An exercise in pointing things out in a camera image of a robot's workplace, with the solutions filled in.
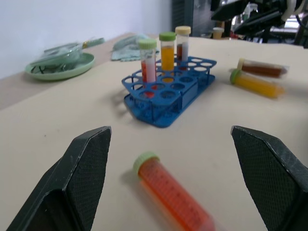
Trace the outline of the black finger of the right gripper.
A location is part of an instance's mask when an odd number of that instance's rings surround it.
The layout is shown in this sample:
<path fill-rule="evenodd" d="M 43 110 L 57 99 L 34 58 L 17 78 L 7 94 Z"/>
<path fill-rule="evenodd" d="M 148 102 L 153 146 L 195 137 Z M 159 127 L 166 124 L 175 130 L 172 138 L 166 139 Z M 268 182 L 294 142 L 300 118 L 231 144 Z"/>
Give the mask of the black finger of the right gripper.
<path fill-rule="evenodd" d="M 235 34 L 255 34 L 272 26 L 280 26 L 282 13 L 278 10 L 271 10 L 265 13 L 256 14 L 248 18 L 235 28 Z"/>
<path fill-rule="evenodd" d="M 240 15 L 244 11 L 243 0 L 224 0 L 224 4 L 220 4 L 214 10 L 211 19 L 214 21 L 228 21 L 233 17 Z"/>

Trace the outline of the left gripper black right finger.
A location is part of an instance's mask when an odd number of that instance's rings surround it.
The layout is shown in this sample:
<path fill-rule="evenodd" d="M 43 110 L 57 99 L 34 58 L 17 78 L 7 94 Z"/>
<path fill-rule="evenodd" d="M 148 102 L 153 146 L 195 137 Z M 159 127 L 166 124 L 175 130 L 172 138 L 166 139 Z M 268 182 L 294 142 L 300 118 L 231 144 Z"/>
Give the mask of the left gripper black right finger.
<path fill-rule="evenodd" d="M 308 169 L 278 138 L 233 126 L 246 187 L 269 231 L 308 229 Z"/>

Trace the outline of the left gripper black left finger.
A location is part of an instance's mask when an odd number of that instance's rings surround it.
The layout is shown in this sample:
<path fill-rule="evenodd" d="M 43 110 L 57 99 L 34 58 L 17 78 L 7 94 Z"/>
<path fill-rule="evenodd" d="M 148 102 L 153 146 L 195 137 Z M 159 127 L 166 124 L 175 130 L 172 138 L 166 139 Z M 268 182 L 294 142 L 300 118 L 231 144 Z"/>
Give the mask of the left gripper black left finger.
<path fill-rule="evenodd" d="M 39 179 L 8 231 L 90 231 L 103 191 L 110 126 L 75 137 Z"/>

